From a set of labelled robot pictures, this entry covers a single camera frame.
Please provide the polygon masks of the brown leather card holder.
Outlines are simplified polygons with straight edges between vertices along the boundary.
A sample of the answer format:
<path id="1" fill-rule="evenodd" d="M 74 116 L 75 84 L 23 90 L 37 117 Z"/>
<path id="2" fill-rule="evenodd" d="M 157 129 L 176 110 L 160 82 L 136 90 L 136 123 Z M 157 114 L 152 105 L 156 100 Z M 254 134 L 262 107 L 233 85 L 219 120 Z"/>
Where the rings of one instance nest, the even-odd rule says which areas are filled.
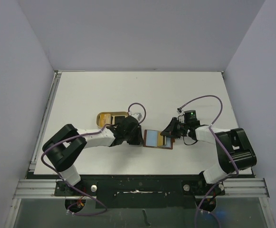
<path id="1" fill-rule="evenodd" d="M 175 140 L 172 138 L 166 137 L 166 145 L 165 146 L 162 146 L 162 147 L 157 146 L 158 133 L 161 133 L 161 132 L 157 131 L 157 130 L 144 130 L 143 147 L 172 150 L 173 144 L 175 142 Z"/>

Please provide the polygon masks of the beige oval tray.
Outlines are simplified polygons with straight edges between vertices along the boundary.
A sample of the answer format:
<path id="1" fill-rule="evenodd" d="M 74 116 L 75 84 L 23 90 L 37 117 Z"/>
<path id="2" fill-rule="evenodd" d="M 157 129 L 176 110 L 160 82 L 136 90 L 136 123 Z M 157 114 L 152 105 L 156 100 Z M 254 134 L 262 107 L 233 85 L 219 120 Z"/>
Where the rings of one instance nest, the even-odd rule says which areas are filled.
<path id="1" fill-rule="evenodd" d="M 128 116 L 127 112 L 101 112 L 97 115 L 96 125 L 102 128 L 105 124 L 117 124 Z"/>

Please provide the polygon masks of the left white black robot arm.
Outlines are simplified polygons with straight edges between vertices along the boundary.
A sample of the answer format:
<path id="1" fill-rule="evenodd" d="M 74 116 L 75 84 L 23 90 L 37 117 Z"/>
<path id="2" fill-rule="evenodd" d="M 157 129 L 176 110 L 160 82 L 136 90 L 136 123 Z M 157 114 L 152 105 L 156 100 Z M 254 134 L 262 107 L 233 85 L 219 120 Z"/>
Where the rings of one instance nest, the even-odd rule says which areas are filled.
<path id="1" fill-rule="evenodd" d="M 142 120 L 141 113 L 134 113 L 100 130 L 79 130 L 66 124 L 43 145 L 41 161 L 66 182 L 65 188 L 71 195 L 77 195 L 83 184 L 74 163 L 81 151 L 98 146 L 114 147 L 123 142 L 142 145 Z"/>

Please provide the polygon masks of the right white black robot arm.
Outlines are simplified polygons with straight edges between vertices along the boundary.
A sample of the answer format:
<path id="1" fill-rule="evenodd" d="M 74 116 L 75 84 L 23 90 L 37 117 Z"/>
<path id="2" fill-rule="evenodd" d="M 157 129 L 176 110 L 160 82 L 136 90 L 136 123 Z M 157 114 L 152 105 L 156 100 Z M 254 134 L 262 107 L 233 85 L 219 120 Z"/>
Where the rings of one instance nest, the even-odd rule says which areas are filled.
<path id="1" fill-rule="evenodd" d="M 184 121 L 173 117 L 161 135 L 173 139 L 187 136 L 216 146 L 218 162 L 201 172 L 203 179 L 197 182 L 200 193 L 209 194 L 218 181 L 256 165 L 256 154 L 242 128 L 219 129 L 200 124 L 195 110 L 185 111 L 183 116 Z"/>

